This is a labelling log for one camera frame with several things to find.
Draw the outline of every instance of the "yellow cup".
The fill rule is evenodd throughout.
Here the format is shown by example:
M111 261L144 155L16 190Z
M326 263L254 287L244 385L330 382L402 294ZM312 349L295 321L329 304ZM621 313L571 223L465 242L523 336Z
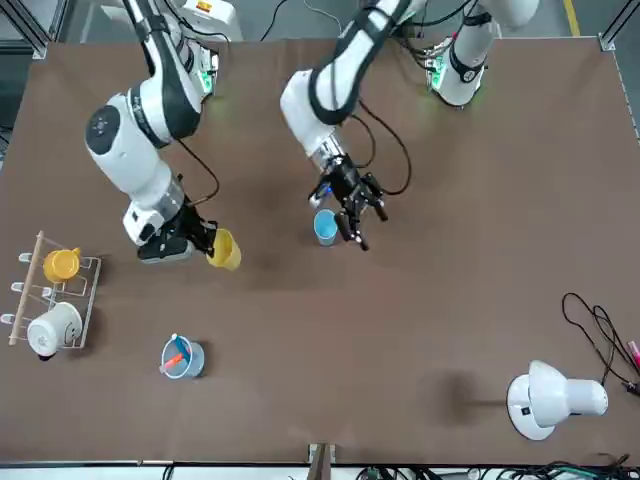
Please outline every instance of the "yellow cup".
M51 283L72 279L80 268L80 249L54 250L44 259L44 276Z
M242 252L229 230L219 228L213 241L213 257L207 255L207 261L214 267L223 267L234 271L240 266Z

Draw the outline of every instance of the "desk lamp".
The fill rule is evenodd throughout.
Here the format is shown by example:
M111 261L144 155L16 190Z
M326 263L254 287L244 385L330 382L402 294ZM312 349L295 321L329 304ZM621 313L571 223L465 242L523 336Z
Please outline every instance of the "desk lamp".
M593 380L567 380L558 370L539 360L529 365L507 393L513 426L530 440L544 440L569 415L602 415L607 411L607 392Z

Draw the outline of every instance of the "lamp base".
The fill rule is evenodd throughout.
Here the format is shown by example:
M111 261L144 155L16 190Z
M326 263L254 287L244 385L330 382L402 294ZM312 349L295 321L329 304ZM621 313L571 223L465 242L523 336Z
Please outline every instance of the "lamp base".
M529 440L544 440L556 428L540 427L533 418L529 401L529 375L520 375L511 382L507 392L507 408L513 426Z

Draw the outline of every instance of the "brown table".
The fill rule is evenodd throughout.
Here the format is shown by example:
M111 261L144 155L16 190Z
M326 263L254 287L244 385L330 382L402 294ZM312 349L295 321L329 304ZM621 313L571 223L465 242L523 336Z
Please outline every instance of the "brown table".
M613 379L604 417L572 418L545 442L520 437L505 408L532 359L602 374L562 319L564 292L640 339L640 161L613 57L594 39L498 41L460 112L426 96L422 72L388 46L362 95L406 142L414 178L388 199L388 223L367 214L362 253L316 245L316 172L279 110L291 73L330 48L233 45L188 140L222 182L201 212L237 237L236 273L199 256L139 264L121 225L128 199L84 147L91 113L146 75L140 48L54 45L33 65L0 175L2 311L39 229L105 266L84 352L43 364L0 343L0 459L302 461L327 441L343 462L638 462L640 403ZM373 170L394 188L400 150L370 123ZM364 131L345 130L367 158ZM178 146L162 155L192 196L211 188ZM175 331L206 345L203 378L158 373Z

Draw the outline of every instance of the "clear cup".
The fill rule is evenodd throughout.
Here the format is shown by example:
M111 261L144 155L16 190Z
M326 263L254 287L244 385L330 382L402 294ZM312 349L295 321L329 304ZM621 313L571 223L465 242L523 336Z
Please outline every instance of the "clear cup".
M316 213L313 219L313 231L316 233L320 245L328 247L333 244L336 233L338 233L338 225L331 210L324 209Z
M175 365L171 365L164 369L162 368L163 365L176 355L182 353L176 346L176 341L182 342L182 345L186 348L187 353L189 354L189 359L186 360L183 357ZM161 371L170 379L177 380L179 378L194 378L200 375L204 368L204 350L199 343L191 342L186 337L176 335L174 333L169 341L165 343L164 348L162 349L162 357L160 361Z

